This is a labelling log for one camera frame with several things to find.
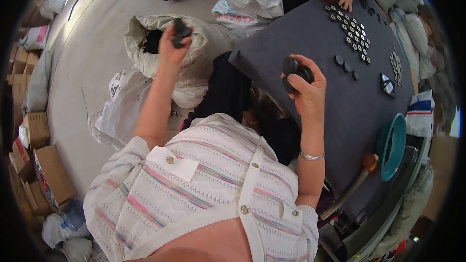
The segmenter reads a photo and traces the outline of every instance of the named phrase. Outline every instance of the woman's right hand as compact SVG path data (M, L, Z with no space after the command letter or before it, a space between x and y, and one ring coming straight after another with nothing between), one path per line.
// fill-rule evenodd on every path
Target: woman's right hand
M296 110L301 115L302 125L303 127L317 126L323 129L327 80L311 59L303 55L290 55L290 57L295 58L300 66L311 69L314 74L314 82L311 84L296 74L288 75L289 84L296 89L296 92L289 94L289 96L294 99Z

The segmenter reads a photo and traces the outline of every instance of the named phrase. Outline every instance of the teal plastic bowl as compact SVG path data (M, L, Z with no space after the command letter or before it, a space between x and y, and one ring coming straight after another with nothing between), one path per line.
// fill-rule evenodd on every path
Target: teal plastic bowl
M387 147L391 135L391 149L387 155ZM390 122L382 126L377 138L376 154L379 156L378 165L382 174L382 180L390 180L400 166L401 159L405 152L406 144L406 123L403 114L397 114Z

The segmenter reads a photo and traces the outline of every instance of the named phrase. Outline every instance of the gray table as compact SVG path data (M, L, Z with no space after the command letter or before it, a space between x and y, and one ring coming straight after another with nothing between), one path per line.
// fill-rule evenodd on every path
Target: gray table
M361 156L372 152L382 124L389 122L397 113L406 114L414 88L408 62L388 25L386 16L373 0L369 6L382 17L370 16L358 0L353 2L353 13L358 23L365 26L371 41L368 55L371 65L359 60L344 42L345 34L338 23L329 20L323 0L311 0L277 19L254 36L242 40L233 50L229 61L265 89L291 113L300 125L300 117L294 102L285 92L280 74L283 59L289 54L302 54L315 61L327 78L325 101L325 166L335 197L338 198L362 170ZM390 54L396 48L403 67L403 86L396 87L396 98L381 91L380 73L394 77ZM350 73L344 73L335 65L333 57L340 54L361 75L354 81ZM343 208L350 218L370 206L383 188L378 172L367 178L348 199Z

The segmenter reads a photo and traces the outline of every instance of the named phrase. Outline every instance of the silver bracelet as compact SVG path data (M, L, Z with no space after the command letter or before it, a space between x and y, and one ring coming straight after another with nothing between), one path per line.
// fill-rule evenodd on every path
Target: silver bracelet
M317 161L317 160L320 160L320 159L322 159L323 157L325 157L325 152L323 153L322 156L319 156L319 157L314 157L314 156L311 156L311 155L307 155L307 154L303 153L303 151L300 151L300 152L299 152L299 155L300 155L303 159L306 159L306 160L309 160L309 161Z

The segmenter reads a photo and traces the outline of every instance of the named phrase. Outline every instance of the plastic water bottle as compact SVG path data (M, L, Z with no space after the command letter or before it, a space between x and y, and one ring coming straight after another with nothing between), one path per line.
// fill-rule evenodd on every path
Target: plastic water bottle
M62 229L68 227L77 231L86 222L83 203L77 199L71 201L60 217L63 219Z

